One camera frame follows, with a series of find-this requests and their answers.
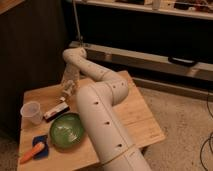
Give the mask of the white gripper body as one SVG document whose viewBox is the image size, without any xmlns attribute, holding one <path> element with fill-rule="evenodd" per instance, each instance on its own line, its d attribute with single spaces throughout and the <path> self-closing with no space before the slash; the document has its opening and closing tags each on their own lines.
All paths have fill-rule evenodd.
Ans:
<svg viewBox="0 0 213 171">
<path fill-rule="evenodd" d="M 61 81 L 63 88 L 68 89 L 72 87 L 73 89 L 76 89 L 78 87 L 79 77 L 79 69 L 72 64 L 67 64 Z"/>
</svg>

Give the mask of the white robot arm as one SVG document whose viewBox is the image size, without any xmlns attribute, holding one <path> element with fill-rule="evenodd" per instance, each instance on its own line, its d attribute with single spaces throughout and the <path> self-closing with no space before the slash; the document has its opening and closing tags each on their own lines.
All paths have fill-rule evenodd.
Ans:
<svg viewBox="0 0 213 171">
<path fill-rule="evenodd" d="M 76 94 L 80 119 L 105 171 L 152 171 L 113 107 L 129 92 L 128 82 L 111 69 L 86 59 L 82 47 L 63 51 L 63 59 L 74 65 L 94 83 Z"/>
</svg>

